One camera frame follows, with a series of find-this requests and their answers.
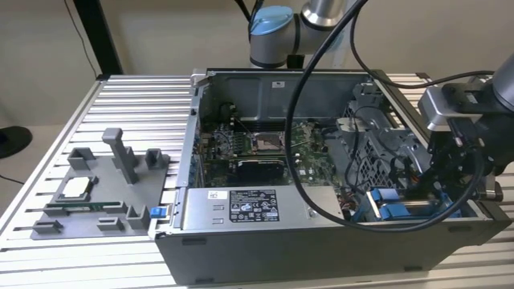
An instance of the power supply label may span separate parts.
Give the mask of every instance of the power supply label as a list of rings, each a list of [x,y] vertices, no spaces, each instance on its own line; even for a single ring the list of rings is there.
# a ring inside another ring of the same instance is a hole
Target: power supply label
[[[230,195],[234,223],[280,221],[275,190],[238,190]]]

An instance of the cable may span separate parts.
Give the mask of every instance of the cable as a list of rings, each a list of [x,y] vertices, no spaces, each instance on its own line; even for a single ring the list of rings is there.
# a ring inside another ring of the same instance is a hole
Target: cable
[[[224,133],[222,133],[220,131],[215,131],[214,134],[219,134],[227,140],[227,147],[228,147],[228,149],[227,149],[227,151],[224,153],[226,154],[230,153],[232,145],[231,145],[231,140],[228,139],[227,135]]]
[[[255,0],[254,8],[251,10],[251,17],[250,17],[250,21],[248,21],[248,42],[250,42],[250,38],[251,38],[251,27],[254,25],[255,16],[258,15],[258,12],[259,12],[263,4],[264,4],[264,0]]]
[[[287,109],[287,116],[286,116],[286,162],[287,167],[290,169],[290,174],[295,183],[295,187],[298,189],[299,195],[303,199],[303,201],[307,203],[307,205],[311,207],[314,211],[318,212],[325,218],[331,220],[333,222],[338,223],[339,225],[349,226],[355,229],[362,229],[365,231],[370,232],[413,232],[422,230],[441,221],[443,221],[461,207],[461,205],[467,201],[467,199],[473,196],[473,193],[475,192],[475,188],[481,182],[481,177],[483,175],[485,170],[485,161],[481,152],[475,149],[473,150],[473,159],[475,164],[475,174],[471,177],[471,180],[467,183],[465,193],[459,196],[457,201],[450,205],[450,207],[435,217],[431,219],[423,221],[422,223],[417,223],[415,225],[410,227],[399,227],[399,228],[377,228],[374,226],[366,226],[361,225],[359,223],[349,222],[347,220],[341,219],[335,215],[330,214],[323,208],[321,208],[315,202],[313,202],[311,198],[309,197],[309,194],[306,190],[302,187],[302,180],[299,179],[298,172],[295,169],[294,164],[294,156],[292,156],[292,150],[291,150],[291,127],[294,122],[294,114],[295,114],[295,107],[299,99],[299,95],[302,94],[303,86],[306,85],[307,79],[313,73],[314,67],[319,62],[319,59],[322,58],[325,52],[327,51],[331,43],[334,42],[335,38],[338,37],[339,33],[345,29],[345,26],[351,21],[355,13],[362,8],[362,6],[366,4],[367,0],[357,0],[355,4],[350,7],[347,13],[343,15],[343,18],[335,25],[331,33],[329,34],[326,40],[323,41],[321,47],[318,48],[317,52],[313,55],[313,58],[307,64],[307,67],[302,73],[302,76],[296,82],[296,86],[291,95],[290,100],[290,106]]]
[[[0,178],[8,180],[8,181],[11,181],[11,182],[16,182],[16,183],[19,183],[19,184],[21,184],[21,185],[25,184],[24,182],[20,182],[20,181],[16,180],[16,179],[11,179],[11,178],[8,178],[8,177],[5,177],[5,176],[3,176],[3,175],[0,175]]]
[[[351,184],[351,182],[350,182],[350,169],[351,169],[351,166],[354,165],[354,161],[355,161],[355,158],[357,158],[357,152],[358,152],[358,149],[359,149],[359,127],[357,125],[355,118],[357,118],[357,113],[363,108],[379,109],[378,107],[374,107],[371,105],[363,105],[351,114],[351,118],[354,119],[355,139],[354,139],[354,148],[351,150],[351,155],[350,155],[350,162],[347,163],[346,170],[345,170],[345,182],[350,186],[350,188],[354,190],[354,192],[359,193],[359,194],[365,194],[365,192],[357,186],[354,186]]]
[[[359,16],[359,13],[361,13],[361,9],[357,11],[355,13],[355,16],[354,16],[354,21],[351,23],[351,28],[350,28],[350,48],[351,48],[351,53],[354,54],[354,57],[355,57],[355,60],[357,62],[359,63],[362,69],[369,73],[369,75],[379,80],[379,82],[390,85],[390,86],[394,86],[394,87],[398,87],[399,89],[423,89],[425,87],[429,87],[429,86],[433,86],[435,84],[439,84],[439,83],[443,83],[443,82],[447,82],[447,81],[451,81],[451,80],[455,80],[455,79],[459,79],[459,78],[463,78],[463,77],[469,77],[469,76],[477,76],[477,75],[491,75],[494,74],[494,71],[491,70],[477,70],[477,71],[471,71],[471,72],[465,72],[465,73],[461,73],[461,74],[455,74],[455,75],[451,75],[451,76],[447,76],[447,77],[443,77],[441,79],[437,79],[434,81],[430,81],[430,82],[426,82],[423,84],[417,84],[417,85],[406,85],[406,84],[399,84],[399,83],[395,83],[393,82],[391,80],[386,79],[386,78],[382,78],[369,67],[367,65],[365,64],[365,62],[362,61],[361,59],[361,56],[359,56],[359,53],[357,52],[357,48],[355,48],[355,24],[357,24],[357,20],[358,20],[358,16]]]
[[[78,25],[76,25],[76,23],[75,23],[75,19],[74,19],[74,16],[72,16],[72,12],[70,11],[68,2],[67,2],[67,0],[63,0],[63,1],[64,1],[66,9],[67,9],[67,11],[68,11],[70,18],[71,18],[71,20],[72,20],[72,24],[74,24],[74,27],[75,27],[75,31],[78,32],[78,35],[79,35],[79,37],[80,37],[82,48],[84,49],[86,58],[88,59],[88,63],[90,63],[91,69],[94,70],[95,78],[96,78],[98,72],[96,72],[94,63],[91,62],[91,58],[90,58],[90,55],[88,55],[88,50],[87,50],[87,48],[86,48],[84,38],[82,37],[82,34],[80,34],[80,31],[79,31]]]
[[[247,6],[244,5],[243,0],[234,0],[234,1],[236,2],[238,6],[239,6],[240,12],[243,12],[243,14],[244,14],[244,18],[246,18],[247,21],[250,22],[251,16],[250,16],[248,8],[247,8]]]

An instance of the white wall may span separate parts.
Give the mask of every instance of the white wall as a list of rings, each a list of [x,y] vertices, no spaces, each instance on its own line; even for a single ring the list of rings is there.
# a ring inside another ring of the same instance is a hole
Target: white wall
[[[266,1],[295,11],[303,2]],[[232,0],[102,4],[126,73],[247,67],[247,24]],[[362,57],[389,72],[442,76],[494,69],[514,50],[511,11],[513,0],[371,0],[358,25]],[[330,67],[330,58],[322,67]],[[358,68],[351,57],[343,66]],[[92,81],[63,1],[1,0],[0,125],[64,123]]]
[[[64,123],[94,79],[63,1],[1,0],[0,125]]]
[[[497,69],[514,52],[513,0],[371,0],[355,45],[365,63],[433,78]],[[351,53],[345,67],[359,68]]]

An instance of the floor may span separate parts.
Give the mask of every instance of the floor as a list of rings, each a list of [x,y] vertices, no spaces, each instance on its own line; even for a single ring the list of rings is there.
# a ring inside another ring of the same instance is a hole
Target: floor
[[[27,126],[33,139],[28,147],[13,156],[0,160],[0,175],[21,182],[29,177],[39,161],[43,158],[63,125]],[[0,215],[11,204],[21,185],[0,179]]]

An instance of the green circuit board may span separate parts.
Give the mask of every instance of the green circuit board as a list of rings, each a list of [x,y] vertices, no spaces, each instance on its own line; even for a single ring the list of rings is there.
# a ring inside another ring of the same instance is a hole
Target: green circuit board
[[[286,167],[283,177],[271,179],[266,185],[290,185],[292,179],[286,166],[286,155],[283,150],[283,132],[248,132],[222,131],[228,138],[219,138],[206,148],[204,154],[204,177],[207,187],[232,186],[235,166],[242,160],[280,161]],[[335,174],[335,165],[331,161],[327,147],[323,143],[321,129],[314,124],[298,122],[294,124],[291,133],[291,147],[295,158],[295,168],[303,185],[331,185],[339,187],[341,180]],[[260,185],[252,183],[236,183],[234,186]]]

